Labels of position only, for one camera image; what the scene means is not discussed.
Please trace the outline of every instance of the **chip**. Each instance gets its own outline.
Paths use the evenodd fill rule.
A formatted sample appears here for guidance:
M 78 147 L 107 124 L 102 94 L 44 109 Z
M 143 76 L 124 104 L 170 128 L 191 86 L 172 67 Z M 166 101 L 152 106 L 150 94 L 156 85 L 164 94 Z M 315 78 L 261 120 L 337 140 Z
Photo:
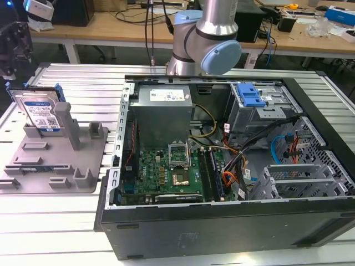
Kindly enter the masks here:
M 185 170 L 173 170 L 173 186 L 189 186 L 189 172 Z

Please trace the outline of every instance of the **gray power supply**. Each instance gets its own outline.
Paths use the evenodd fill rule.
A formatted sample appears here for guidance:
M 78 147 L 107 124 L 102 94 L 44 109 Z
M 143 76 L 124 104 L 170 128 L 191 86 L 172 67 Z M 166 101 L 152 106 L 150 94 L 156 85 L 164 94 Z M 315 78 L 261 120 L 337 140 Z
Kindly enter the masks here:
M 131 110 L 138 120 L 143 149 L 163 149 L 174 141 L 186 142 L 192 112 L 189 86 L 142 86 Z

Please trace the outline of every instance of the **blue cable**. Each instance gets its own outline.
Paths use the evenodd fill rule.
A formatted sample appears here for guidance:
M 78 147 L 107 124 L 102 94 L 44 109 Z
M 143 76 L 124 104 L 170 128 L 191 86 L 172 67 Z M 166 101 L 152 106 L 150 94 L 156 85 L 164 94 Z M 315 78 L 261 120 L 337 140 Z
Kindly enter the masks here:
M 271 142 L 271 147 L 270 147 L 272 158 L 278 165 L 280 165 L 281 162 L 276 156 L 275 145 L 276 145 L 276 142 L 277 142 L 278 139 L 283 139 L 283 138 L 285 138 L 285 136 L 277 136 L 277 137 L 275 137 L 274 140 Z
M 267 35 L 267 40 L 268 42 L 270 43 L 270 54 L 268 55 L 268 59 L 267 59 L 267 63 L 266 65 L 269 65 L 270 62 L 271 62 L 271 57 L 272 57 L 272 42 L 271 42 L 271 28 L 272 28 L 272 18 L 270 18 L 270 22 L 271 22 L 271 25 L 270 25 L 270 30 L 268 31 L 268 35 Z

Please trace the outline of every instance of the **motherboard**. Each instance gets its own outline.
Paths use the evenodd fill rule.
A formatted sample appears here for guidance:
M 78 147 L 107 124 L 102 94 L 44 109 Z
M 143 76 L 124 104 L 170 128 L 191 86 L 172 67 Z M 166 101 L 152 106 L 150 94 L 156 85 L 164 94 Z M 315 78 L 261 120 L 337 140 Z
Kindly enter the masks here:
M 152 204 L 158 200 L 157 196 L 165 196 L 164 199 L 171 201 L 169 195 L 174 195 L 175 199 L 177 196 L 195 195 L 203 202 L 209 201 L 205 195 L 211 193 L 207 191 L 208 184 L 214 184 L 215 177 L 209 175 L 209 169 L 201 159 L 209 158 L 209 152 L 214 155 L 216 173 L 221 175 L 225 161 L 222 151 L 218 149 L 204 152 L 190 150 L 187 153 L 178 149 L 170 153 L 168 149 L 141 150 L 138 178 L 134 183 L 124 183 L 123 204 Z M 172 167 L 172 162 L 184 161 L 188 161 L 189 165 Z

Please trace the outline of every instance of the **floor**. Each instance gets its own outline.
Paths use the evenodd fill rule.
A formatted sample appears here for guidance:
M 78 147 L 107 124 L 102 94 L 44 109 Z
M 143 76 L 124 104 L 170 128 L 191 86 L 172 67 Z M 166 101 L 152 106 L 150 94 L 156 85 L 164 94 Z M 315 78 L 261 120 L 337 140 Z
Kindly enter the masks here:
M 100 54 L 89 45 L 79 45 L 78 51 L 80 60 L 83 64 L 125 64 L 125 65 L 147 65 L 148 57 L 146 50 L 143 48 L 117 48 L 118 57 L 112 59 L 111 47 L 101 47 L 106 55 L 106 61 L 100 61 Z M 243 68 L 246 61 L 246 54 L 236 65 L 237 68 Z M 34 44 L 34 57 L 38 62 L 52 63 L 68 63 L 65 49 L 59 49 L 56 44 Z M 171 57 L 171 50 L 155 49 L 156 65 L 165 65 Z M 259 69 L 281 69 L 281 70 L 305 70 L 302 67 L 303 57 L 286 57 L 282 55 L 272 56 L 271 64 L 266 65 L 268 55 L 263 55 L 257 62 L 256 68 Z M 336 62 L 330 66 L 333 59 L 313 59 L 308 67 L 308 70 L 321 70 L 334 81 L 335 84 L 346 94 L 349 95 L 355 87 L 355 69 L 350 66 L 344 67 L 342 62 Z M 3 80 L 0 81 L 0 87 L 4 87 Z M 350 95 L 350 98 L 355 101 L 355 93 Z M 0 90 L 0 115 L 6 110 L 11 103 L 9 95 L 5 89 Z

